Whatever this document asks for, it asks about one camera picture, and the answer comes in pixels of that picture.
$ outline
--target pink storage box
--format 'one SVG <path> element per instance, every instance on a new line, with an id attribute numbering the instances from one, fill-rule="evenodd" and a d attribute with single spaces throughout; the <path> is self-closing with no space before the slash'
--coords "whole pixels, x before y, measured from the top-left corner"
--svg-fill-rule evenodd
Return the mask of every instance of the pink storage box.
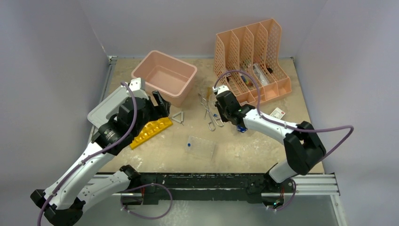
<path id="1" fill-rule="evenodd" d="M 158 90 L 173 106 L 180 107 L 194 85 L 197 67 L 159 51 L 151 51 L 132 71 L 145 80 L 145 91 Z"/>

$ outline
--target metal tool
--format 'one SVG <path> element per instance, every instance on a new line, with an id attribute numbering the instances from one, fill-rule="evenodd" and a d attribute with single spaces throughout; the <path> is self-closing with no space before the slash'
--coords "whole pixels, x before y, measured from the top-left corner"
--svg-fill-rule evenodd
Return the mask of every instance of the metal tool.
<path id="1" fill-rule="evenodd" d="M 208 101 L 204 97 L 202 97 L 201 94 L 198 94 L 198 96 L 199 96 L 199 102 L 204 106 L 204 108 L 206 110 L 204 118 L 206 118 L 206 116 L 208 114 L 209 119 L 211 120 L 210 122 L 208 122 L 209 130 L 210 131 L 216 130 L 215 123 L 218 127 L 223 127 L 224 123 L 222 122 L 222 120 L 219 117 L 215 116 L 215 114 L 213 114 L 211 112 L 211 110 L 209 109 Z"/>

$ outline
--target white wall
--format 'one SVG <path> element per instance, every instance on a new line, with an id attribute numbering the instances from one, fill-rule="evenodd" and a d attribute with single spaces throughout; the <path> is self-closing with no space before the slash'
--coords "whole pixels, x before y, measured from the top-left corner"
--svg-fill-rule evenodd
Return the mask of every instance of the white wall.
<path id="1" fill-rule="evenodd" d="M 34 225 L 29 195 L 84 150 L 108 59 L 77 0 L 2 0 L 0 21 L 0 225 Z"/>
<path id="2" fill-rule="evenodd" d="M 328 0 L 296 55 L 313 124 L 355 126 L 324 161 L 352 226 L 399 222 L 398 21 L 397 0 Z M 342 136 L 322 139 L 331 148 Z"/>
<path id="3" fill-rule="evenodd" d="M 80 0 L 108 55 L 212 57 L 215 35 L 273 17 L 294 56 L 327 0 Z"/>

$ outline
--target wooden table surface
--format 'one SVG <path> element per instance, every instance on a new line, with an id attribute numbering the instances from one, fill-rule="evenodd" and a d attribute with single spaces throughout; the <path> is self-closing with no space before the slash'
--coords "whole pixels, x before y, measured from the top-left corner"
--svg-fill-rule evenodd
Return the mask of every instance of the wooden table surface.
<path id="1" fill-rule="evenodd" d="M 115 172 L 122 165 L 130 164 L 141 172 L 266 172 L 275 163 L 283 161 L 284 146 L 259 132 L 248 130 L 245 133 L 234 131 L 230 123 L 212 132 L 207 127 L 209 118 L 204 119 L 205 109 L 199 103 L 198 93 L 206 95 L 207 87 L 215 82 L 213 59 L 182 59 L 195 65 L 198 72 L 195 85 L 180 108 L 174 106 L 170 115 L 184 111 L 184 125 L 177 122 L 151 138 L 134 150 L 124 148 L 118 156 L 107 163 L 100 171 Z M 131 72 L 141 59 L 118 59 L 112 76 L 109 93 L 113 92 L 120 81 L 130 81 Z M 292 59 L 279 60 L 280 66 L 291 78 L 292 93 L 280 100 L 261 105 L 264 113 L 270 114 L 276 107 L 286 112 L 283 120 L 301 123 L 310 121 L 301 86 Z M 185 151 L 189 136 L 216 143 L 213 157 L 198 158 Z M 321 163 L 313 173 L 323 173 Z"/>

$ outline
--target label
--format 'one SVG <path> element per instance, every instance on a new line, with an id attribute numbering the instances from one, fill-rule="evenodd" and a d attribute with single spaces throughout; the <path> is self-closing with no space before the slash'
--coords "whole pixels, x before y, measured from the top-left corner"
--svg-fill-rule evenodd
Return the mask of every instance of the label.
<path id="1" fill-rule="evenodd" d="M 276 109 L 274 109 L 274 111 L 270 114 L 270 116 L 276 119 L 281 119 L 285 114 L 286 113 L 284 111 L 276 107 Z"/>

